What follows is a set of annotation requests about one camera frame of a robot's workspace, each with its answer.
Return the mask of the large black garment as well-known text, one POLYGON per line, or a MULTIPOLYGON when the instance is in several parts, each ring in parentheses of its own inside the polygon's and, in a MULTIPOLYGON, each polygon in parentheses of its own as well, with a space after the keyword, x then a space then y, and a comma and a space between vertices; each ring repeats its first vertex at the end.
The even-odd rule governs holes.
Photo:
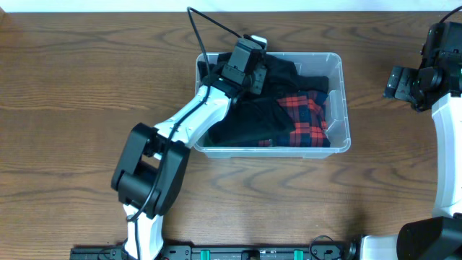
POLYGON ((263 90, 260 95, 245 94, 232 105, 225 118, 206 133, 207 147, 259 147, 295 130, 295 123, 278 99, 295 92, 298 73, 292 61, 268 55, 263 90))

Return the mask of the red navy plaid shirt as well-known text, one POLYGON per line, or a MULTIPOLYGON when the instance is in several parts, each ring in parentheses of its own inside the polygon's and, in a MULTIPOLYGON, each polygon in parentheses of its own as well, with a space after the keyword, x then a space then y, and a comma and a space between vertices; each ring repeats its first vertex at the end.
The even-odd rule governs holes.
POLYGON ((256 144, 259 147, 330 147, 326 136, 327 97, 324 92, 309 90, 279 98, 278 104, 292 119, 295 129, 256 144))

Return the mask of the black shirt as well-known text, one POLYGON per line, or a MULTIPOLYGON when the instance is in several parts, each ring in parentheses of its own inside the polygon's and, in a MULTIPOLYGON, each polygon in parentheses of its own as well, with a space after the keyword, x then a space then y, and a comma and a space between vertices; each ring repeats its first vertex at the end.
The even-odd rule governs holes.
POLYGON ((326 76, 314 76, 314 77, 298 77, 299 91, 318 91, 327 93, 328 92, 329 78, 326 76))

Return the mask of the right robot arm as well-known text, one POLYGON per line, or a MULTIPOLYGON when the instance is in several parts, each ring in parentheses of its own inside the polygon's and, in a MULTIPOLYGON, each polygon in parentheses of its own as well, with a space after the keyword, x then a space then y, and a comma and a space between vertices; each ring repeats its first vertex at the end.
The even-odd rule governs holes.
POLYGON ((430 111, 437 136, 437 193, 432 216, 396 235, 362 237, 353 259, 461 258, 461 24, 433 24, 418 68, 395 66, 384 97, 430 111))

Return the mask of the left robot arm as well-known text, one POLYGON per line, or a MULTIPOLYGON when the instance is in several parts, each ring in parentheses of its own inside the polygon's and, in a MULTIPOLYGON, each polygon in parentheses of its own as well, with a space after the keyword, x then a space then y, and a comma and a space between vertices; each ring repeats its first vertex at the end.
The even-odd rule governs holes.
POLYGON ((178 197, 192 146, 227 115, 238 95, 261 93, 267 40, 238 38, 223 64, 205 64, 194 98, 168 120, 131 130, 111 180, 127 216, 123 250, 129 259, 156 259, 162 250, 163 217, 178 197))

